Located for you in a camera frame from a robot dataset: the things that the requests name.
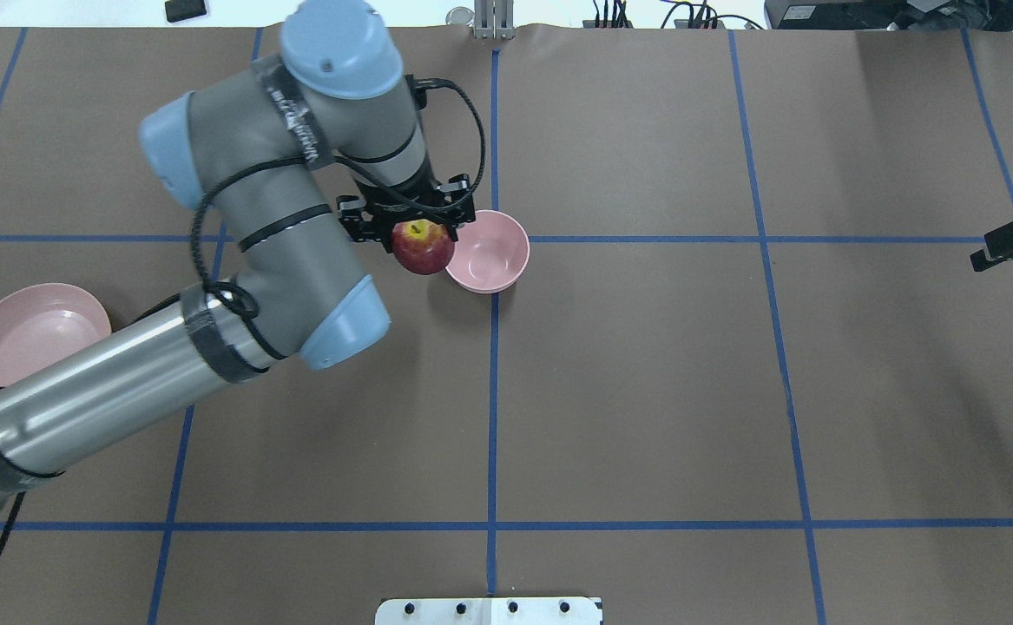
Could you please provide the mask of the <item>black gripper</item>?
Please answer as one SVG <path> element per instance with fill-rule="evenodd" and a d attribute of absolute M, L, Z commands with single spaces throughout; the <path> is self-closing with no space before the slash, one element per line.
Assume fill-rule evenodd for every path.
<path fill-rule="evenodd" d="M 459 241 L 459 229 L 476 220 L 474 191 L 478 183 L 466 174 L 447 182 L 423 178 L 427 186 L 414 199 L 395 198 L 392 188 L 376 188 L 360 183 L 360 196 L 336 198 L 336 215 L 355 244 L 377 242 L 392 252 L 392 229 L 402 222 L 426 219 L 445 229 L 451 241 Z"/>

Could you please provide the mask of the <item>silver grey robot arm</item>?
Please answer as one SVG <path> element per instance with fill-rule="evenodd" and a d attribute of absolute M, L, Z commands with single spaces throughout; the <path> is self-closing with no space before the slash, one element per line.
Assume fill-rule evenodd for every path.
<path fill-rule="evenodd" d="M 371 86 L 372 79 L 387 82 L 391 78 L 388 71 L 391 65 L 399 67 L 398 52 L 392 51 L 391 33 L 385 32 L 382 17 L 366 3 L 352 3 L 344 1 L 336 3 L 332 1 L 332 7 L 324 7 L 326 1 L 307 1 L 302 3 L 299 13 L 311 12 L 310 17 L 291 15 L 287 19 L 284 30 L 291 31 L 284 35 L 284 47 L 308 48 L 304 43 L 308 43 L 309 35 L 322 32 L 314 27 L 317 20 L 324 21 L 328 17 L 339 21 L 339 25 L 352 25 L 355 17 L 359 17 L 357 11 L 362 11 L 363 16 L 370 19 L 360 20 L 363 29 L 370 31 L 370 35 L 364 35 L 363 50 L 356 49 L 354 52 L 368 52 L 361 56 L 365 63 L 376 63 L 382 68 L 382 78 L 375 79 L 375 74 L 367 79 L 365 84 Z M 322 4 L 324 17 L 313 16 L 316 13 L 316 4 Z M 5 411 L 13 417 L 9 426 L 0 429 L 0 509 L 3 500 L 11 499 L 16 495 L 16 506 L 10 513 L 11 519 L 6 526 L 15 522 L 16 511 L 23 499 L 21 491 L 33 490 L 38 486 L 54 482 L 55 478 L 64 475 L 65 466 L 83 457 L 90 457 L 98 450 L 104 450 L 109 444 L 120 442 L 125 437 L 130 436 L 130 432 L 137 432 L 148 427 L 150 424 L 160 419 L 162 415 L 181 409 L 183 404 L 189 405 L 194 401 L 204 399 L 205 396 L 213 394 L 221 387 L 248 383 L 267 372 L 276 361 L 285 360 L 289 355 L 289 347 L 276 349 L 272 345 L 271 336 L 265 336 L 260 332 L 260 321 L 264 319 L 261 313 L 268 313 L 267 321 L 271 320 L 269 313 L 281 313 L 272 306 L 286 300 L 295 301 L 295 296 L 300 296 L 301 301 L 305 301 L 306 295 L 312 295 L 307 290 L 308 287 L 317 289 L 317 280 L 329 280 L 329 276 L 335 277 L 336 269 L 344 269 L 345 265 L 342 254 L 348 254 L 343 244 L 328 244 L 331 247 L 324 247 L 320 252 L 327 253 L 320 268 L 312 268 L 308 265 L 308 260 L 300 260 L 299 265 L 292 266 L 294 272 L 287 276 L 279 274 L 263 274 L 260 270 L 260 278 L 272 280 L 272 288 L 276 292 L 267 295 L 267 302 L 260 296 L 260 282 L 255 277 L 251 277 L 252 286 L 247 285 L 248 277 L 225 277 L 223 280 L 213 280 L 208 271 L 208 265 L 204 258 L 203 246 L 206 236 L 203 233 L 204 220 L 211 207 L 223 208 L 225 194 L 231 193 L 233 186 L 239 186 L 243 181 L 253 179 L 255 175 L 265 175 L 280 173 L 283 169 L 289 169 L 302 174 L 309 170 L 332 165 L 334 162 L 340 166 L 350 169 L 352 174 L 357 178 L 360 193 L 366 193 L 366 198 L 356 198 L 355 196 L 344 196 L 339 198 L 339 210 L 337 203 L 333 202 L 328 206 L 320 198 L 314 198 L 305 203 L 305 208 L 297 210 L 281 209 L 278 219 L 268 219 L 272 224 L 264 224 L 263 228 L 257 226 L 244 226 L 237 228 L 241 234 L 235 234 L 239 242 L 241 253 L 248 253 L 257 246 L 269 242 L 280 234 L 287 234 L 297 229 L 301 236 L 308 237 L 312 230 L 303 230 L 301 226 L 312 225 L 317 219 L 329 216 L 332 217 L 332 224 L 336 224 L 339 218 L 344 226 L 337 227 L 339 238 L 343 241 L 355 240 L 358 242 L 372 241 L 383 245 L 387 253 L 391 252 L 391 224 L 407 219 L 427 218 L 436 224 L 443 224 L 442 228 L 447 230 L 444 237 L 456 240 L 456 229 L 466 224 L 467 233 L 461 229 L 459 237 L 462 244 L 466 244 L 467 239 L 475 244 L 476 238 L 466 237 L 466 234 L 475 234 L 476 211 L 473 208 L 473 194 L 477 194 L 478 187 L 481 186 L 483 175 L 486 173 L 487 154 L 497 155 L 498 145 L 501 139 L 498 137 L 497 120 L 501 108 L 498 106 L 499 83 L 501 78 L 501 54 L 503 49 L 509 49 L 505 44 L 501 48 L 491 46 L 487 48 L 490 52 L 491 67 L 490 76 L 490 113 L 491 126 L 494 126 L 494 137 L 487 139 L 485 124 L 478 114 L 478 107 L 470 101 L 470 97 L 465 94 L 454 82 L 445 78 L 418 78 L 417 76 L 399 76 L 394 84 L 380 83 L 380 94 L 376 95 L 371 88 L 365 88 L 364 94 L 372 96 L 374 100 L 356 100 L 360 94 L 358 82 L 355 88 L 350 88 L 347 94 L 319 94 L 317 87 L 309 82 L 319 80 L 315 76 L 307 76 L 307 69 L 310 69 L 308 62 L 293 58 L 295 50 L 283 52 L 284 59 L 279 55 L 271 55 L 267 58 L 260 58 L 253 61 L 253 67 L 245 70 L 243 76 L 247 79 L 246 86 L 259 88 L 260 102 L 266 102 L 260 110 L 271 111 L 271 119 L 277 119 L 277 126 L 281 134 L 294 137 L 288 139 L 290 148 L 287 155 L 279 155 L 260 159 L 256 165 L 241 168 L 239 173 L 232 175 L 222 175 L 226 178 L 218 183 L 198 182 L 194 173 L 194 162 L 190 155 L 190 139 L 187 132 L 193 132 L 193 99 L 196 95 L 182 95 L 177 102 L 166 104 L 161 111 L 150 115 L 141 127 L 141 142 L 145 142 L 145 150 L 149 151 L 148 159 L 150 166 L 162 178 L 162 183 L 172 196 L 182 206 L 192 210 L 196 208 L 197 216 L 190 227 L 188 235 L 188 245 L 190 248 L 190 262 L 194 267 L 198 281 L 192 287 L 181 290 L 180 293 L 172 293 L 168 299 L 162 301 L 157 307 L 150 308 L 144 316 L 135 320 L 135 329 L 122 329 L 121 338 L 128 338 L 128 343 L 110 338 L 105 339 L 105 343 L 92 345 L 87 351 L 78 351 L 78 359 L 67 364 L 67 369 L 58 372 L 56 381 L 49 381 L 55 376 L 50 376 L 38 381 L 29 375 L 29 383 L 19 383 L 19 386 L 29 385 L 27 391 L 21 392 L 26 398 L 5 397 L 6 406 L 11 408 L 11 412 Z M 405 138 L 404 145 L 392 150 L 392 154 L 381 155 L 379 158 L 372 155 L 371 158 L 364 155 L 345 155 L 336 150 L 338 141 L 334 140 L 335 130 L 323 130 L 319 122 L 322 120 L 322 109 L 328 106 L 332 108 L 334 104 L 324 102 L 327 97 L 329 102 L 335 102 L 335 106 L 352 106 L 350 123 L 354 127 L 357 123 L 375 122 L 378 118 L 381 122 L 385 118 L 383 112 L 375 112 L 372 118 L 371 112 L 363 109 L 364 106 L 371 107 L 373 102 L 378 102 L 380 96 L 384 99 L 390 94 L 383 94 L 388 90 L 394 94 L 400 94 L 398 104 L 411 106 L 418 115 L 420 109 L 426 106 L 425 92 L 434 89 L 451 89 L 457 91 L 458 96 L 464 99 L 467 110 L 474 119 L 477 132 L 479 133 L 479 168 L 474 181 L 468 181 L 466 175 L 458 175 L 451 178 L 451 183 L 439 183 L 433 180 L 428 168 L 428 157 L 420 138 L 423 137 L 423 126 L 420 122 L 408 122 L 400 124 L 399 135 L 396 137 Z M 387 185 L 383 181 L 381 168 L 398 158 L 398 155 L 412 155 L 412 166 L 420 165 L 417 173 L 413 174 L 409 181 L 398 185 L 397 182 Z M 538 240 L 549 242 L 550 244 L 626 244 L 626 245 L 759 245 L 764 249 L 763 260 L 766 266 L 771 264 L 771 245 L 946 245 L 946 244 L 970 244 L 971 242 L 983 242 L 989 239 L 990 244 L 983 245 L 983 250 L 973 253 L 975 272 L 983 272 L 991 266 L 1002 264 L 1002 262 L 1013 261 L 1013 222 L 1003 226 L 994 233 L 985 237 L 959 237 L 959 236 L 805 236 L 804 234 L 793 234 L 793 236 L 775 236 L 775 234 L 765 234 L 759 230 L 759 234 L 611 234 L 610 236 L 538 236 Z M 325 323 L 319 326 L 319 331 L 309 328 L 312 332 L 311 338 L 300 341 L 301 357 L 314 368 L 332 367 L 339 361 L 350 359 L 355 353 L 363 351 L 370 347 L 372 341 L 378 340 L 386 332 L 390 318 L 384 309 L 382 301 L 378 297 L 376 287 L 372 284 L 371 276 L 365 274 L 352 281 L 352 287 L 336 289 L 337 296 L 334 304 L 322 307 L 317 320 L 324 320 Z M 86 391 L 81 391 L 82 387 L 77 386 L 73 391 L 61 392 L 55 396 L 55 391 L 59 384 L 67 384 L 67 380 L 74 379 L 78 373 L 89 371 L 92 379 L 97 381 L 101 387 L 93 386 L 94 381 L 89 381 L 90 387 Z M 96 408 L 97 405 L 87 404 L 90 399 L 101 396 L 109 398 L 109 392 L 113 392 L 116 399 L 110 403 L 102 403 L 105 412 L 102 415 L 106 420 L 102 424 L 94 422 L 89 417 L 96 417 L 97 412 L 90 412 L 89 417 L 81 417 L 81 412 L 73 411 L 69 417 L 59 415 L 58 408 L 69 406 L 73 409 Z M 573 519 L 573 521 L 498 521 L 497 503 L 498 495 L 496 483 L 497 447 L 492 450 L 489 447 L 489 518 L 486 521 L 386 521 L 386 522 L 183 522 L 181 531 L 208 531 L 208 533 L 225 533 L 225 531 L 240 531 L 240 533 L 331 533 L 331 531 L 474 531 L 486 530 L 487 533 L 495 531 L 767 531 L 767 530 L 871 530 L 871 529 L 1013 529 L 1013 517 L 1002 516 L 978 516 L 978 517 L 920 517 L 920 518 L 884 518 L 884 519 L 864 519 L 864 518 L 812 518 L 809 516 L 809 499 L 806 494 L 804 480 L 804 468 L 801 467 L 801 444 L 799 434 L 794 428 L 796 423 L 789 420 L 793 436 L 793 447 L 796 462 L 797 482 L 799 482 L 800 514 L 795 518 L 763 518 L 763 519 L 669 519 L 669 521 L 596 521 L 596 519 Z M 56 470 L 30 470 L 23 466 L 23 459 L 15 456 L 23 455 L 23 450 L 33 451 L 33 443 L 43 442 L 45 451 L 42 460 L 62 460 Z M 47 456 L 46 452 L 55 454 Z"/>

